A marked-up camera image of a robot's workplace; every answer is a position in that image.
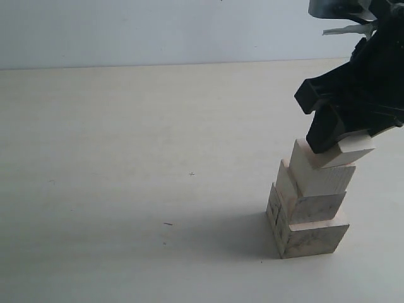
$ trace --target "wooden block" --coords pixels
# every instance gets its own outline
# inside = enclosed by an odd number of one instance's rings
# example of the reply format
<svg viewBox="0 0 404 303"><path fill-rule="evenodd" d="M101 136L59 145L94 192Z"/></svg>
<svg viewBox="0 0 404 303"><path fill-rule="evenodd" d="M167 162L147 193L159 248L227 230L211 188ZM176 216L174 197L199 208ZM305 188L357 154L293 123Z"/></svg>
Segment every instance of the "wooden block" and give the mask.
<svg viewBox="0 0 404 303"><path fill-rule="evenodd" d="M334 218L346 192L328 196L304 197L293 175L289 172L288 165L288 160L281 161L275 187L289 223L307 223Z"/></svg>
<svg viewBox="0 0 404 303"><path fill-rule="evenodd" d="M375 149L372 138L366 133L352 134L325 153L315 154L306 139L299 139L299 146L304 150L311 166L315 169L325 169L355 162Z"/></svg>
<svg viewBox="0 0 404 303"><path fill-rule="evenodd" d="M272 210L278 210L276 216ZM341 210L332 220L289 224L274 184L267 214L282 259L333 253L349 228Z"/></svg>
<svg viewBox="0 0 404 303"><path fill-rule="evenodd" d="M290 172L304 197L343 194L355 172L355 164L319 169L311 162L310 146L296 140L290 159Z"/></svg>

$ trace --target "light wooden block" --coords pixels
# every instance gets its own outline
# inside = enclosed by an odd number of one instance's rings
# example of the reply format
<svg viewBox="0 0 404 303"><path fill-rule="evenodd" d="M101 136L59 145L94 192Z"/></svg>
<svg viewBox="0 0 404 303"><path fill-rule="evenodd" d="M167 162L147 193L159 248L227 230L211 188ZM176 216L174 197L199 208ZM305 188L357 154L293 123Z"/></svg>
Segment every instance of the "light wooden block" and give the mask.
<svg viewBox="0 0 404 303"><path fill-rule="evenodd" d="M343 194L355 172L355 164L319 169L311 162L312 150L306 140L296 140L290 172L304 197Z"/></svg>
<svg viewBox="0 0 404 303"><path fill-rule="evenodd" d="M275 187L283 201L289 223L307 223L334 218L346 192L328 196L303 197L288 166L288 160L283 159L279 166Z"/></svg>
<svg viewBox="0 0 404 303"><path fill-rule="evenodd" d="M305 139L299 139L299 146L315 169L325 169L355 162L375 149L372 138L366 133L352 134L325 153L315 154Z"/></svg>
<svg viewBox="0 0 404 303"><path fill-rule="evenodd" d="M266 212L282 259L333 253L349 228L341 210L332 220L289 224L274 184Z"/></svg>

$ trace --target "small wooden block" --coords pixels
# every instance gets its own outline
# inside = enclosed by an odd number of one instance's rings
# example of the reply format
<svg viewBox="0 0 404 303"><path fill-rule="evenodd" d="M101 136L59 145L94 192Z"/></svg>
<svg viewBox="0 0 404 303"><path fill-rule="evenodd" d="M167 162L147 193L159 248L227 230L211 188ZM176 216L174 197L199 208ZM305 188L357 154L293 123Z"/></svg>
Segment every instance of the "small wooden block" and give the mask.
<svg viewBox="0 0 404 303"><path fill-rule="evenodd" d="M283 159L280 162L275 187L283 202L289 223L307 223L334 218L346 192L329 196L303 197L288 166L288 160Z"/></svg>
<svg viewBox="0 0 404 303"><path fill-rule="evenodd" d="M325 153L315 154L306 139L299 139L300 148L315 169L325 169L355 162L375 149L372 138L366 134L352 134Z"/></svg>
<svg viewBox="0 0 404 303"><path fill-rule="evenodd" d="M343 194L355 172L355 164L319 169L306 140L296 140L290 159L290 172L304 197Z"/></svg>
<svg viewBox="0 0 404 303"><path fill-rule="evenodd" d="M274 184L267 215L282 259L333 253L349 228L341 210L332 220L288 224Z"/></svg>

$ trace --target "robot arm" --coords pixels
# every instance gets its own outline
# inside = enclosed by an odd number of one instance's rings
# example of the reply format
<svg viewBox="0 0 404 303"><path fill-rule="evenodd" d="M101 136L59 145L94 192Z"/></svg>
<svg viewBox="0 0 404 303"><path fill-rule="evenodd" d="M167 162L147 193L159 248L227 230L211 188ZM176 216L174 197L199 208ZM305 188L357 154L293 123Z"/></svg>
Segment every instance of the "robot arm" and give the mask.
<svg viewBox="0 0 404 303"><path fill-rule="evenodd" d="M312 150L404 125L404 1L311 0L309 13L373 26L349 62L306 79L295 94L305 114L316 112L306 137Z"/></svg>

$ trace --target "black plastic part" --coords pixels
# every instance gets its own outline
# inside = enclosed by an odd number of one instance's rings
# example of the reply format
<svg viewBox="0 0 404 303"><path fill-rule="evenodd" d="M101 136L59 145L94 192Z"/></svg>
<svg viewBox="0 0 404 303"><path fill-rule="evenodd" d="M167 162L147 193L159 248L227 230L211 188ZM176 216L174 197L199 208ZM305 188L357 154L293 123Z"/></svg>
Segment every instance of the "black plastic part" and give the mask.
<svg viewBox="0 0 404 303"><path fill-rule="evenodd" d="M404 124L404 7L386 4L372 2L378 30L359 41L350 62L306 79L295 94L305 114L316 112L306 136L314 153L350 134L375 136Z"/></svg>

